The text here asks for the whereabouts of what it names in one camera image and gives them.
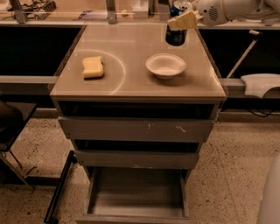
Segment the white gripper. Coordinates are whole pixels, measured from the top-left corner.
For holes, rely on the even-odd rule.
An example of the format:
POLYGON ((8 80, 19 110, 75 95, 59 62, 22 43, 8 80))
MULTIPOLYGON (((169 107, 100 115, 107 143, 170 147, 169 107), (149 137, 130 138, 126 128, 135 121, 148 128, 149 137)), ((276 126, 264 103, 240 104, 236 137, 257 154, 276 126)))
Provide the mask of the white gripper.
MULTIPOLYGON (((223 25, 228 19, 224 11, 223 0, 191 0, 192 5, 197 5, 197 10, 202 16, 201 22, 207 26, 223 25)), ((192 29, 197 26, 197 11, 189 10, 167 21, 172 31, 192 29)))

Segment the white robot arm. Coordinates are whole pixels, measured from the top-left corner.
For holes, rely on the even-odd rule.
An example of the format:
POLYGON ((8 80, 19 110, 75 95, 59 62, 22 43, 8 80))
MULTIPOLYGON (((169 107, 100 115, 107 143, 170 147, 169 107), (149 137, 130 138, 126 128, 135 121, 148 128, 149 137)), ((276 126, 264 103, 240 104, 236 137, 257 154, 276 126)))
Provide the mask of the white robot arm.
POLYGON ((197 24, 223 25, 237 19, 280 18, 280 0, 195 0, 191 9, 168 20, 172 31, 192 29, 197 24))

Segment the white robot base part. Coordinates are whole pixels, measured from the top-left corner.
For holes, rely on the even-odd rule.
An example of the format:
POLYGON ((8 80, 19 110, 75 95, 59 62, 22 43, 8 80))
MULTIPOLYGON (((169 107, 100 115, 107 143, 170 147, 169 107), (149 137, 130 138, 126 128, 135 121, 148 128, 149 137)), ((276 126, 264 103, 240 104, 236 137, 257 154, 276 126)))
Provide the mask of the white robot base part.
POLYGON ((245 84, 244 94, 263 98, 272 88, 280 87, 280 74, 275 73, 255 73, 241 77, 245 84))

